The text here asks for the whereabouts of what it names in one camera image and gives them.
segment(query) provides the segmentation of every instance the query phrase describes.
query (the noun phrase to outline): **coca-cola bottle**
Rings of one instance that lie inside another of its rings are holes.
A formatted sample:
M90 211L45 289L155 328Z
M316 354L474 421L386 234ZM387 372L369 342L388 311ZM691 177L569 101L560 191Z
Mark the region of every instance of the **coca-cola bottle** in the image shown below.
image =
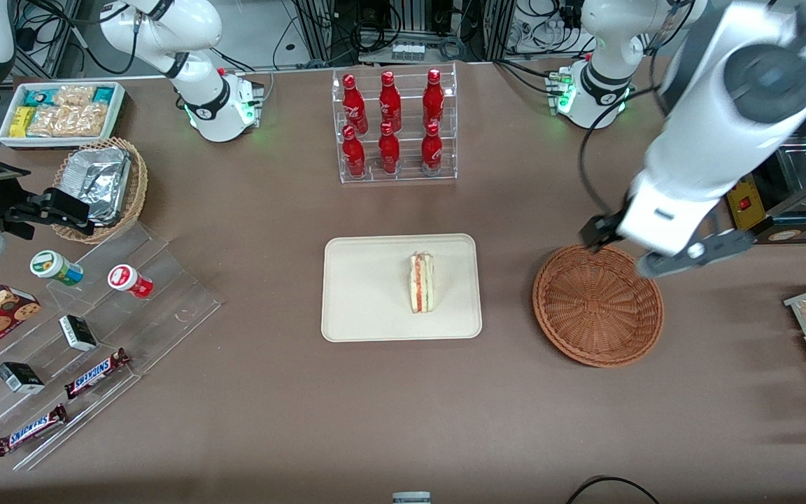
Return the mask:
M438 135L441 127L437 121L431 121L425 130L427 134L422 140L422 173L436 176L441 172L441 151L444 149L444 141Z
M431 121L441 123L444 118L444 90L441 89L441 71L432 68L428 70L428 86L425 88L425 95L422 96L422 121L425 127Z
M393 71L381 73L381 96L378 98L381 106L381 121L390 121L394 132L403 127L403 111L400 106L400 92L394 84Z
M365 100L356 89L356 79L347 73L341 80L344 83L344 115L356 134L365 134L369 131L369 121L365 118Z
M400 171L400 140L397 140L393 124L390 121L381 123L381 139L378 140L378 149L381 151L381 169L387 175L396 175Z
M352 125L344 125L341 133L344 135L341 149L344 151L344 162L348 165L350 176L355 179L364 178L365 151L362 149L362 143L356 138L356 131Z

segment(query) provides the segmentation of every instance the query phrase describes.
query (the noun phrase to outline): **brown table surface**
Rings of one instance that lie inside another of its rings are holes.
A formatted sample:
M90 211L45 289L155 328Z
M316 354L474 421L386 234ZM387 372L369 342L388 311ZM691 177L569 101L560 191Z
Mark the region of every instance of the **brown table surface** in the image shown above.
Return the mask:
M389 502L429 490L438 504L558 503L594 475L634 479L662 502L806 502L806 347L781 304L806 291L806 246L664 278L649 356L574 363L538 328L529 293L596 211L576 171L582 131L492 64L457 68L460 178L394 188L339 184L332 71L279 74L263 126L225 144L189 127L167 80L125 80L118 133L150 170L141 220L225 303L36 469L0 459L0 502ZM661 124L638 99L594 134L588 165L609 201ZM33 170L23 184L36 190L64 156L0 153ZM323 339L326 242L447 232L477 243L477 338ZM87 249L49 229L9 246L0 283L30 291L44 285L33 253Z

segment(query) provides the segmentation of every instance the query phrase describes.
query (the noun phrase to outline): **acrylic stepped display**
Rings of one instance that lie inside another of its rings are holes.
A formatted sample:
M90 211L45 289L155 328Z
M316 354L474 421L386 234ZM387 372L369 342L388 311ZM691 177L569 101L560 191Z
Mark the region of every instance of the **acrylic stepped display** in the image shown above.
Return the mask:
M444 143L441 151L441 166L434 176L423 173L422 140L425 138L423 124L422 96L427 85L428 71L437 68L441 72L441 89L444 90L444 115L439 121L439 139ZM395 66L394 82L400 91L401 128L396 132L400 141L400 170L396 174L385 172L381 166L381 75L371 68L350 68L334 71L332 86L332 108L335 122L335 141L338 146L339 175L342 183L398 182L398 181L450 181L458 175L458 110L457 76L454 64L438 66ZM352 74L356 89L362 93L365 102L365 118L368 130L358 135L365 150L365 175L362 178L351 176L344 159L342 130L348 124L344 113L344 86L342 77Z
M31 469L68 440L121 393L143 379L167 352L189 335L219 307L204 285L173 258L167 243L154 238L141 224L109 237L83 256L78 265L83 281L68 287L51 281L41 293L41 313L19 334L0 342L0 364L26 363L45 388L36 395L10 391L0 379L0 438L18 433L55 406L64 403L70 422L48 428L33 440L20 444L3 460L14 470ZM128 264L151 278L154 290L146 299L121 293L108 286L114 265ZM98 342L91 351L71 348L59 319L65 314L82 316ZM98 384L73 400L64 386L83 376L124 348L130 363L120 366Z

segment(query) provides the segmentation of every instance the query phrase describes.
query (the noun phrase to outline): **wicker basket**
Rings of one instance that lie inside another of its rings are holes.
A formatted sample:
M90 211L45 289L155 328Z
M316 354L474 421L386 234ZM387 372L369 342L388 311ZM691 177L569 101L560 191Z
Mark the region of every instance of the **wicker basket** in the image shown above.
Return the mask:
M580 245L557 250L534 280L534 314L550 341L599 368L648 354L661 335L663 303L658 285L635 265L611 246L595 254Z
M61 238L96 245L102 243L105 238L115 234L118 230L131 227L139 219L141 207L145 204L145 190L148 189L148 169L145 167L145 160L141 159L139 151L131 143L122 138L95 141L95 143L80 147L79 150L104 149L105 147L121 147L132 154L132 165L129 170L129 180L126 181L126 195L124 196L124 204L122 204L120 220L111 227L96 227L92 236L86 236L70 227L52 226L55 229L55 233ZM61 169L55 175L56 188L61 184L61 176L64 175L66 166L67 159L61 163Z

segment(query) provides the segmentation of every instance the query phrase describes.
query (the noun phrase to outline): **white tray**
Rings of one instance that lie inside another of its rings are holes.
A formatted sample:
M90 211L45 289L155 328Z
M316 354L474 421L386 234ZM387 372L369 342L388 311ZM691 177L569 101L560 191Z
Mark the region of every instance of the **white tray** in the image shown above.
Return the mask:
M412 313L409 256L434 256L437 304ZM467 234L336 238L325 246L323 336L330 342L473 338L481 332L477 254Z

